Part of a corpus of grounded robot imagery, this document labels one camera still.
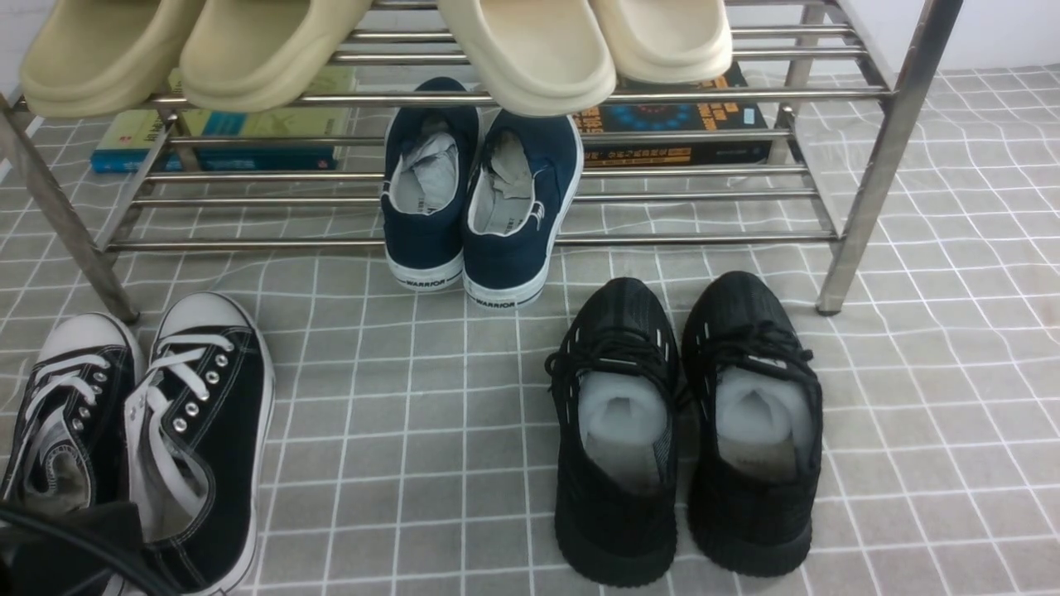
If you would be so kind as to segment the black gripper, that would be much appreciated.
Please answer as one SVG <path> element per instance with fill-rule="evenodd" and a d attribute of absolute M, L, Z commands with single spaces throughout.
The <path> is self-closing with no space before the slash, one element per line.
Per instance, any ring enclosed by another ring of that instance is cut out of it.
<path fill-rule="evenodd" d="M 2 503 L 4 595 L 149 593 L 140 514 L 132 502 L 111 502 L 48 516 Z"/>

